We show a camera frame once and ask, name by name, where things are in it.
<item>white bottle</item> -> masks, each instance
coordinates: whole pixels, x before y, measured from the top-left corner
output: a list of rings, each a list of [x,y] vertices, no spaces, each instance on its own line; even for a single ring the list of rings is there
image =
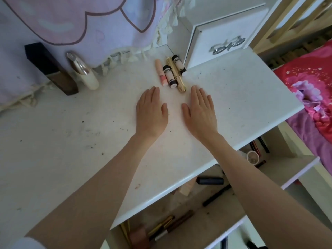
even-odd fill
[[[83,83],[90,90],[96,90],[99,87],[99,82],[93,74],[93,71],[76,54],[67,52],[66,56],[71,67],[74,69],[77,76],[81,78]]]

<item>forearm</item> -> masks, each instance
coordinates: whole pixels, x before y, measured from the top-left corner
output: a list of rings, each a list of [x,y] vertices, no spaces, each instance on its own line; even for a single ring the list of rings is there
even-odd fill
[[[221,135],[215,134],[203,144],[222,166],[243,209],[269,248],[332,248],[332,232],[243,159]]]
[[[134,135],[97,174],[26,236],[52,248],[100,248],[151,143]]]

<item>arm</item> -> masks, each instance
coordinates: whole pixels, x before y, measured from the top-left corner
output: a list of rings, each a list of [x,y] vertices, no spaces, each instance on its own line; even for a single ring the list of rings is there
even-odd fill
[[[332,248],[332,232],[291,196],[243,159],[218,134],[211,96],[195,86],[185,124],[216,158],[243,209],[268,248]]]
[[[167,126],[167,105],[160,103],[159,88],[142,94],[136,114],[136,133],[127,145],[26,237],[47,249],[101,247],[141,159]]]

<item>white sleeve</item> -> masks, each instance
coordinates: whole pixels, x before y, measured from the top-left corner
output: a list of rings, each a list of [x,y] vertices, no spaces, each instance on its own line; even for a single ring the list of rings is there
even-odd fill
[[[8,249],[46,249],[41,243],[33,238],[24,237],[19,239]]]

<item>white tabletop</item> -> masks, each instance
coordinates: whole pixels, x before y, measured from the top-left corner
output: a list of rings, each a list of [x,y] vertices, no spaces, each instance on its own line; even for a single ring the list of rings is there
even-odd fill
[[[135,133],[135,104],[160,86],[154,59],[172,56],[167,46],[148,60],[119,65],[100,79],[97,91],[77,95],[40,93],[35,108],[0,118],[0,247],[23,236],[91,178]],[[169,124],[140,163],[113,226],[189,179],[215,159],[186,130],[181,103],[192,84],[214,100],[218,130],[239,149],[303,108],[251,49],[236,50],[189,70],[188,91],[161,87]]]

